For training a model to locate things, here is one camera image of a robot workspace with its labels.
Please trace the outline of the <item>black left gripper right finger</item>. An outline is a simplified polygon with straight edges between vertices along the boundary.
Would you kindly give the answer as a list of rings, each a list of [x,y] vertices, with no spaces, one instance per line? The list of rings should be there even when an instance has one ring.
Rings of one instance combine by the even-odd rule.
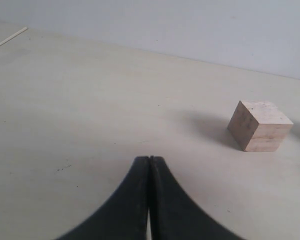
[[[153,240],[239,240],[203,211],[179,185],[165,159],[149,160],[148,208]]]

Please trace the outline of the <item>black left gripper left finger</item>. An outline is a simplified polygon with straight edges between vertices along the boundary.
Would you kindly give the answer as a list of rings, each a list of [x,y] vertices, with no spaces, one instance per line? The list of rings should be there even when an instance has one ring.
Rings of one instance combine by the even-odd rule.
[[[150,158],[138,156],[114,193],[60,240],[145,240]]]

